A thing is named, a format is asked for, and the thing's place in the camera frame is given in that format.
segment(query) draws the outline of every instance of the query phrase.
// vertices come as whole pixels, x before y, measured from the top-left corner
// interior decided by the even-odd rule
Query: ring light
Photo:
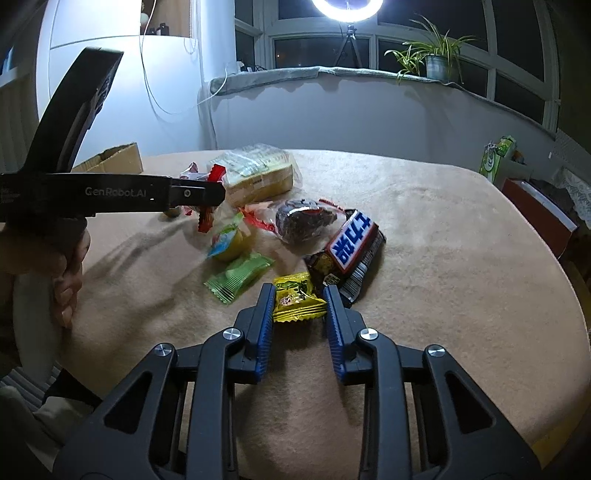
[[[382,7],[384,0],[369,0],[369,3],[356,10],[336,8],[327,0],[312,0],[312,3],[321,13],[339,22],[354,23],[372,17]]]

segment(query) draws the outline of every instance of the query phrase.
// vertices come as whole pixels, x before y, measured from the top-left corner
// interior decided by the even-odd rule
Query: yellow candy wrapper
[[[314,295],[314,287],[308,272],[276,278],[274,322],[296,322],[322,317],[326,314],[326,302]]]

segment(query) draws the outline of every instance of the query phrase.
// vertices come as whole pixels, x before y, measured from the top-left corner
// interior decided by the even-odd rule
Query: plant pot
[[[457,67],[454,65],[449,66],[445,57],[427,55],[425,65],[427,67],[427,78],[439,80],[443,83],[458,83],[460,75]]]

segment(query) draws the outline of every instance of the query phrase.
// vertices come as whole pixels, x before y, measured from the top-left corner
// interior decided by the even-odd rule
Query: tripod
[[[355,38],[355,32],[357,29],[353,25],[347,25],[347,36],[343,39],[343,43],[340,46],[339,52],[336,55],[335,67],[339,66],[340,58],[343,56],[347,43],[351,44],[351,50],[353,51],[353,63],[356,69],[362,68],[361,56],[359,56],[359,47],[357,46],[357,39]]]

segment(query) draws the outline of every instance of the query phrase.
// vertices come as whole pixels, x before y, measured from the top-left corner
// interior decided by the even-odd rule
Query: barcode
[[[378,252],[379,247],[384,243],[384,236],[382,232],[378,231],[371,247],[363,256],[361,262],[357,265],[351,276],[345,280],[343,286],[339,289],[339,293],[353,303],[359,297],[361,293],[361,285],[363,284],[363,278],[368,271],[368,268]]]

